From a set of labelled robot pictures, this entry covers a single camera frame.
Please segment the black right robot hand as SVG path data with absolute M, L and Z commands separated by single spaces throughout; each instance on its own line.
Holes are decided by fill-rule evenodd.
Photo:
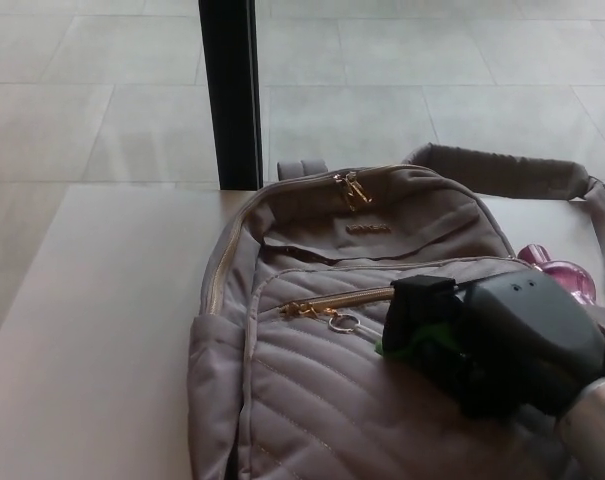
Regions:
M 605 335 L 545 273 L 416 275 L 391 287 L 378 353 L 420 372 L 467 417 L 523 405 L 559 417 L 605 377 Z

